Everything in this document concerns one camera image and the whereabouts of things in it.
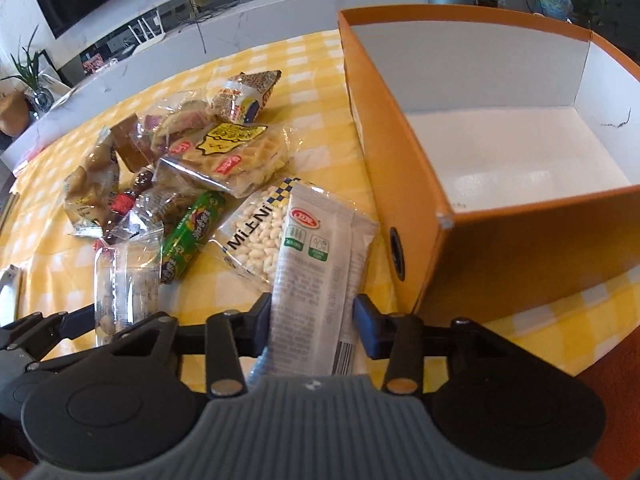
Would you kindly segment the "MiNi white bean bag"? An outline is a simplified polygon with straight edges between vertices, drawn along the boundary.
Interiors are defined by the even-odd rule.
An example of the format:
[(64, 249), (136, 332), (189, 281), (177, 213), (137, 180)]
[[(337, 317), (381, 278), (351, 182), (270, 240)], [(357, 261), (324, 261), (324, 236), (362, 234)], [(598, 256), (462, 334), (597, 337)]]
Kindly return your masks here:
[(210, 239), (221, 260), (261, 290), (270, 289), (276, 276), (288, 202), (300, 182), (283, 177), (250, 194)]

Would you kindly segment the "white snack bar packet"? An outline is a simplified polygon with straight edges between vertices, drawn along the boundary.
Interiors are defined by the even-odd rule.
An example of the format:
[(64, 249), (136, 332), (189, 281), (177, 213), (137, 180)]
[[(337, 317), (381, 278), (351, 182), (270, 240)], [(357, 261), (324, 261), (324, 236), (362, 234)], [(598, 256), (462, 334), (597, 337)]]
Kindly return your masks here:
[(346, 376), (357, 333), (352, 304), (378, 224), (352, 203), (301, 183), (286, 210), (266, 348), (248, 375)]

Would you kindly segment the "clear tray of round cakes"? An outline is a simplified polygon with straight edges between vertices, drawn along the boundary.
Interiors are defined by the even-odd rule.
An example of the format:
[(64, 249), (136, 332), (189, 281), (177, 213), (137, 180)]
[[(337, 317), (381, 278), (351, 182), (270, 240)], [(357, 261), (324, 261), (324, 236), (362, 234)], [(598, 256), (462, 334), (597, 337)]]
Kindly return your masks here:
[(98, 247), (93, 294), (98, 346), (160, 310), (162, 234), (137, 232), (128, 240)]

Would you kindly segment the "waffle pack yellow label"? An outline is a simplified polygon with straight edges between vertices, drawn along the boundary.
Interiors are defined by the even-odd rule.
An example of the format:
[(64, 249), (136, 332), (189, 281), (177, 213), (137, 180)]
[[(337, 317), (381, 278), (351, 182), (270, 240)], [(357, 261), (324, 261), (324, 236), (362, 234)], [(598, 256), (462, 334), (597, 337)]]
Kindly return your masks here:
[(285, 128), (218, 122), (183, 133), (160, 158), (160, 168), (200, 188), (249, 196), (282, 169), (291, 156)]

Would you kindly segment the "green candy tube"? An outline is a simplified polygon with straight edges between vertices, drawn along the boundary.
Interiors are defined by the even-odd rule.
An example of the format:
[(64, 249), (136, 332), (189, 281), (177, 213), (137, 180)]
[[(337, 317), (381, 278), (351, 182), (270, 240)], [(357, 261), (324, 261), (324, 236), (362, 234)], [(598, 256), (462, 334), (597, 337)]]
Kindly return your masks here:
[(221, 192), (207, 191), (198, 196), (163, 242), (162, 284), (170, 284), (180, 278), (206, 243), (209, 232), (220, 220), (226, 206), (227, 201)]

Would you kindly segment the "red cap sauce bottle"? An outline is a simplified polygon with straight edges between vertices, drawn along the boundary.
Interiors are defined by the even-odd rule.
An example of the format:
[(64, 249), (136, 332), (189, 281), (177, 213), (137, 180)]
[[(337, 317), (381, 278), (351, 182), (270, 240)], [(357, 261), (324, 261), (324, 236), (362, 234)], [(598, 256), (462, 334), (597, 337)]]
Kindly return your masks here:
[(128, 188), (118, 193), (112, 201), (110, 211), (106, 217), (103, 230), (103, 240), (106, 244), (113, 245), (117, 237), (113, 234), (119, 222), (126, 217), (132, 209), (137, 198), (153, 185), (153, 171), (145, 168), (136, 173)]

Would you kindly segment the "yellow checkered tablecloth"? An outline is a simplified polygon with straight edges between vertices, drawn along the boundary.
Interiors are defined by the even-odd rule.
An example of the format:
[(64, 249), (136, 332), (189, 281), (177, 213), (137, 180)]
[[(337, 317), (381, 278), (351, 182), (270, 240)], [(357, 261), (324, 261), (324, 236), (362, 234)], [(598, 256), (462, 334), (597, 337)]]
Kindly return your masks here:
[[(122, 101), (32, 159), (18, 175), (18, 199), (1, 232), (1, 262), (22, 272), (17, 312), (73, 311), (93, 300), (91, 240), (70, 234), (64, 179), (100, 131), (186, 89), (214, 90), (249, 68), (283, 74), (265, 109), (298, 144), (296, 174), (372, 210), (373, 197), (350, 114), (340, 35), (335, 30), (265, 44), (186, 70)], [(502, 318), (490, 328), (570, 374), (605, 356), (639, 324), (639, 274), (630, 271), (581, 294)]]

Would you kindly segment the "brown mushroom snack bag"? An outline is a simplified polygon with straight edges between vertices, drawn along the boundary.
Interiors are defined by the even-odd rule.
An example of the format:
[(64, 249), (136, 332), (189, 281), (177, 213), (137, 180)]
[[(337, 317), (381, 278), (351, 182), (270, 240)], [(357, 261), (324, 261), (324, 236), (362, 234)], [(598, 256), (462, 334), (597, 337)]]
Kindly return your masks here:
[(65, 178), (63, 209), (77, 237), (102, 236), (119, 188), (120, 169), (114, 136), (103, 128), (93, 148)]

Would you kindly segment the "pink pastry clear pack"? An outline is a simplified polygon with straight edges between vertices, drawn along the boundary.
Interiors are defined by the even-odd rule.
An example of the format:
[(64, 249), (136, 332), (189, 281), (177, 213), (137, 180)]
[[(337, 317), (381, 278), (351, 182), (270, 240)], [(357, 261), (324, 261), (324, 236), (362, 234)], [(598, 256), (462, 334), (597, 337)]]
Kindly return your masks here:
[(149, 160), (160, 158), (170, 144), (209, 124), (208, 102), (199, 91), (180, 91), (155, 101), (134, 123), (131, 139)]

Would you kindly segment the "brown blue chip bag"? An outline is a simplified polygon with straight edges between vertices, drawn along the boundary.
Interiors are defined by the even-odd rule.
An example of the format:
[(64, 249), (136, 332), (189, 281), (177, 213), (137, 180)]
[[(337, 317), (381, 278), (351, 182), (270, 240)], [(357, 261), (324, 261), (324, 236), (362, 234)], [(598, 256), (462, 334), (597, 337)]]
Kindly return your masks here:
[(280, 70), (231, 76), (209, 100), (207, 110), (226, 122), (251, 124), (266, 106), (281, 76)]

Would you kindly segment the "orange cardboard box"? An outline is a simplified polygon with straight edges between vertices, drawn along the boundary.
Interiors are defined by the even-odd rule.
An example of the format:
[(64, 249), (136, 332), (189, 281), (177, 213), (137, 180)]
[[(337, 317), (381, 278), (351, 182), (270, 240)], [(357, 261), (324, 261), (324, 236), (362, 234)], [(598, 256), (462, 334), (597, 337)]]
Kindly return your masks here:
[(639, 67), (568, 23), (481, 6), (338, 16), (400, 310), (478, 322), (639, 264)]

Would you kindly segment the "potted plant glass vase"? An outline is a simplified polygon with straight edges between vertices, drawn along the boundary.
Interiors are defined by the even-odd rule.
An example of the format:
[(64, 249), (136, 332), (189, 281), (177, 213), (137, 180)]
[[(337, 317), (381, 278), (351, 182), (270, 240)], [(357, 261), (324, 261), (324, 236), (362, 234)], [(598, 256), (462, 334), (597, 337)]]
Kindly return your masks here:
[(29, 88), (36, 111), (44, 114), (51, 109), (53, 96), (40, 78), (39, 60), (41, 52), (32, 53), (32, 42), (35, 39), (37, 30), (38, 27), (35, 27), (26, 46), (20, 44), (17, 54), (10, 55), (14, 73), (2, 77), (2, 80), (14, 79), (24, 84), (26, 88)]

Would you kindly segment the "water jug bottle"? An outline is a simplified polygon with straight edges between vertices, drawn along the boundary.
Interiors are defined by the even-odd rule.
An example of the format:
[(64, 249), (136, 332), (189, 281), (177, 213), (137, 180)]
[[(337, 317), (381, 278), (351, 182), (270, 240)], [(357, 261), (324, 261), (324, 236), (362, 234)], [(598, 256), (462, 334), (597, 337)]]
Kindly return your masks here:
[(572, 0), (536, 0), (536, 10), (546, 18), (566, 22), (573, 12)]

